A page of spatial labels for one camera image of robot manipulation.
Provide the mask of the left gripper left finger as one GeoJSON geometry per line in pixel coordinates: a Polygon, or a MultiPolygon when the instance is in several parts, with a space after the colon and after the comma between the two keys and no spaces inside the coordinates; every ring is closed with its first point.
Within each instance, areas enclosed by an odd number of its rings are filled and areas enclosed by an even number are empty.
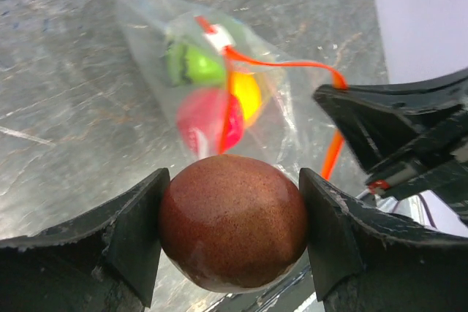
{"type": "Polygon", "coordinates": [[[2,311],[144,311],[161,245],[161,168],[100,206],[34,236],[1,241],[2,311]]]}

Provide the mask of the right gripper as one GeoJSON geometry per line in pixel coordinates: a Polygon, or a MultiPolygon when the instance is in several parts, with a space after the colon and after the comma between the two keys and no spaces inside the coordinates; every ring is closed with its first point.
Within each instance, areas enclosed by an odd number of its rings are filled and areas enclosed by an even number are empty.
{"type": "Polygon", "coordinates": [[[432,191],[467,223],[467,133],[449,119],[462,109],[467,69],[411,83],[322,85],[316,103],[369,174],[369,191],[398,200],[432,191]]]}

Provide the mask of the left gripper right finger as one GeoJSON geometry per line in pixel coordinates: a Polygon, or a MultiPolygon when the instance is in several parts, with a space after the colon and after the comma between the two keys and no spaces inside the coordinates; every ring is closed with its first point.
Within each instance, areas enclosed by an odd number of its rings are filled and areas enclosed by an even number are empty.
{"type": "Polygon", "coordinates": [[[299,174],[309,261],[326,311],[466,311],[467,239],[384,213],[299,174]]]}

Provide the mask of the brown egg toy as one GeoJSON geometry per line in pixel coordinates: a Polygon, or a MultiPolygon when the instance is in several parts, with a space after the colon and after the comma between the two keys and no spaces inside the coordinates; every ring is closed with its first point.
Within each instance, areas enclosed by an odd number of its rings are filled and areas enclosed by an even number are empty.
{"type": "Polygon", "coordinates": [[[160,203],[170,261],[212,292],[253,292],[288,274],[306,249],[308,216],[297,186],[243,156],[211,156],[180,171],[160,203]]]}

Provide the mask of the red apple toy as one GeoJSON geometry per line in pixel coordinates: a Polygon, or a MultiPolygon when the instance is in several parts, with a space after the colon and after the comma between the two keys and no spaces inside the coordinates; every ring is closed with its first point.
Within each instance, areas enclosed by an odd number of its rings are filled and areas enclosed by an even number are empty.
{"type": "Polygon", "coordinates": [[[230,110],[224,149],[237,145],[244,134],[244,116],[239,100],[223,88],[200,88],[179,105],[176,124],[182,140],[197,158],[216,155],[230,110]]]}

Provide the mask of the yellow lemon toy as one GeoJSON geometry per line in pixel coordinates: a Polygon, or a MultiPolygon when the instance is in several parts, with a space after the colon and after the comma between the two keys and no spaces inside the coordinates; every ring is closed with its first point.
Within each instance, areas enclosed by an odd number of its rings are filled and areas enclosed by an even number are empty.
{"type": "Polygon", "coordinates": [[[254,75],[233,73],[233,94],[241,104],[246,126],[251,126],[260,111],[262,94],[254,75]]]}

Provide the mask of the clear zip top bag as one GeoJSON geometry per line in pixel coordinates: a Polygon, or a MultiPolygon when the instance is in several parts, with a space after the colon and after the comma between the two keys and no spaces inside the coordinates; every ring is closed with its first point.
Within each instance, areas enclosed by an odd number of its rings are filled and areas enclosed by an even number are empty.
{"type": "Polygon", "coordinates": [[[292,177],[329,177],[343,144],[312,96],[347,87],[337,69],[299,61],[217,9],[184,0],[116,0],[116,18],[188,162],[221,153],[292,177]]]}

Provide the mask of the green watermelon toy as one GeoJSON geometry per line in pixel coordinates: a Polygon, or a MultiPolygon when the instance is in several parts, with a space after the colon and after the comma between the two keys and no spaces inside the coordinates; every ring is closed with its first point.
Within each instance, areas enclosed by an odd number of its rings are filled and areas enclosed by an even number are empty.
{"type": "Polygon", "coordinates": [[[223,84],[223,64],[202,48],[186,42],[169,41],[165,52],[170,86],[223,84]]]}

